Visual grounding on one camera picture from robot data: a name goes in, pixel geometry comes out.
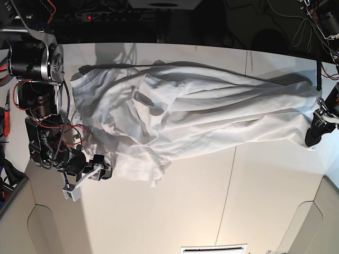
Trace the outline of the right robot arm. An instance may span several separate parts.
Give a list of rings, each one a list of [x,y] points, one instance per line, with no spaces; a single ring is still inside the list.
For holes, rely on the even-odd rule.
[[[69,129],[78,129],[60,115],[62,95],[69,94],[64,79],[64,51],[50,22],[56,13],[51,1],[1,1],[1,38],[8,44],[6,69],[17,83],[13,103],[25,111],[31,160],[46,170],[55,168],[64,178],[74,176],[64,191],[78,190],[85,179],[112,176],[102,155],[87,160],[81,149],[63,140]]]

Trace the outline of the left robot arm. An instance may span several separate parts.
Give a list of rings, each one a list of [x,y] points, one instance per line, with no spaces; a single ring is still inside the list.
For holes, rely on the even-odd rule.
[[[321,45],[329,54],[338,68],[338,1],[300,1],[305,14],[310,20],[311,28]],[[317,59],[317,90],[322,89],[321,74],[336,81],[326,99],[319,98],[319,109],[313,113],[313,120],[306,132],[305,144],[312,147],[318,144],[322,136],[338,128],[338,75],[329,75],[323,68],[320,59]]]

